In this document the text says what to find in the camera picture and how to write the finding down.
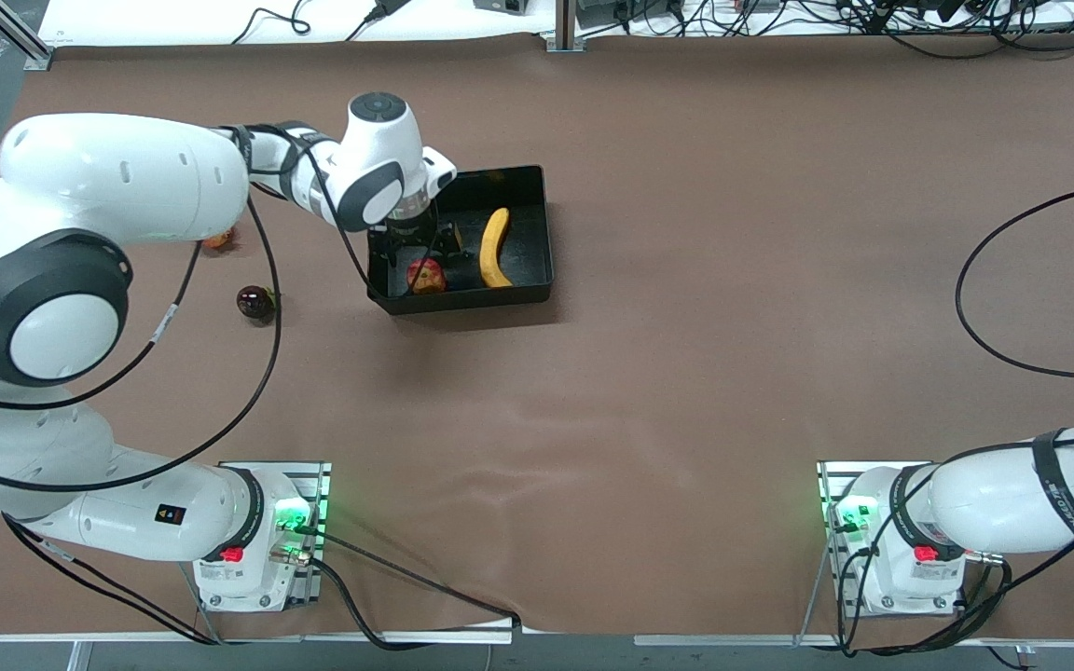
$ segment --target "red button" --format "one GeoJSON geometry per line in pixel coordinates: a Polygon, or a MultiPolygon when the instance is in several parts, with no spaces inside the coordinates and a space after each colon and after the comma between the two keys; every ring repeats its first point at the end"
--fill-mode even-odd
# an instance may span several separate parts
{"type": "Polygon", "coordinates": [[[929,545],[919,545],[918,548],[914,548],[914,559],[919,561],[933,561],[938,559],[938,557],[939,551],[937,551],[937,549],[929,548],[929,545]]]}

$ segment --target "black joint cap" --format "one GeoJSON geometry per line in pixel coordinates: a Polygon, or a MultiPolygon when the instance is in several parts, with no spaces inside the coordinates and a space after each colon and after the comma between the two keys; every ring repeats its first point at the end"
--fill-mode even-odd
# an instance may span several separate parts
{"type": "Polygon", "coordinates": [[[350,101],[350,114],[372,123],[400,119],[408,105],[392,93],[363,93],[350,101]]]}

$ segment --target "white round joint cover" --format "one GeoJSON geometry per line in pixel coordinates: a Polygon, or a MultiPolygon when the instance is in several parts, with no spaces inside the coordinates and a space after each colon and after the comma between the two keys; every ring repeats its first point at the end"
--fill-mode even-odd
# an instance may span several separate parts
{"type": "Polygon", "coordinates": [[[363,221],[367,225],[375,225],[383,221],[389,213],[400,203],[400,196],[405,194],[405,187],[400,181],[392,180],[388,187],[380,188],[363,206],[363,221]]]}
{"type": "Polygon", "coordinates": [[[118,313],[108,302],[70,293],[43,303],[18,323],[11,361],[31,378],[69,378],[101,362],[117,336],[118,313]]]}

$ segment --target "metal connector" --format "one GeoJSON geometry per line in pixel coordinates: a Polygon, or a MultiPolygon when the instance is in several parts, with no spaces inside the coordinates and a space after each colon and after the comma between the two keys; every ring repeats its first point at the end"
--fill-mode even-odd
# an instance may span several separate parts
{"type": "Polygon", "coordinates": [[[969,551],[964,553],[964,559],[975,561],[976,564],[984,564],[985,566],[1001,566],[1005,564],[1005,557],[988,552],[969,551]]]}
{"type": "Polygon", "coordinates": [[[303,549],[297,548],[273,548],[267,557],[277,564],[309,566],[309,563],[313,560],[313,552],[303,551],[303,549]]]}

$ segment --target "gray floor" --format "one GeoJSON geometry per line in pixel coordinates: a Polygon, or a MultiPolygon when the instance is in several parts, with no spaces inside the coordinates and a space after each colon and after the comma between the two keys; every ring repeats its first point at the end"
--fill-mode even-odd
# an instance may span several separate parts
{"type": "MultiPolygon", "coordinates": [[[[39,25],[46,0],[12,0],[29,25],[39,25]]],[[[3,135],[23,82],[23,55],[13,47],[0,54],[0,136],[3,135]]],[[[58,575],[38,579],[59,581],[58,575]]],[[[60,670],[68,663],[69,644],[0,644],[0,670],[60,670]]],[[[1012,650],[1003,651],[1012,659],[1012,650]]],[[[406,654],[384,654],[359,644],[260,644],[231,648],[204,648],[192,644],[97,644],[90,655],[92,671],[358,671],[375,668],[396,670],[478,670],[484,668],[484,646],[432,646],[406,654]]],[[[1039,653],[1044,671],[1074,670],[1074,650],[1043,648],[1039,653]]],[[[496,646],[491,668],[516,671],[553,671],[584,668],[591,671],[683,668],[691,671],[720,670],[844,670],[944,671],[946,668],[976,670],[1003,667],[985,650],[960,648],[940,654],[882,659],[860,655],[852,660],[813,650],[792,651],[768,646],[699,646],[699,648],[645,648],[627,637],[519,637],[516,644],[496,646]]]]}

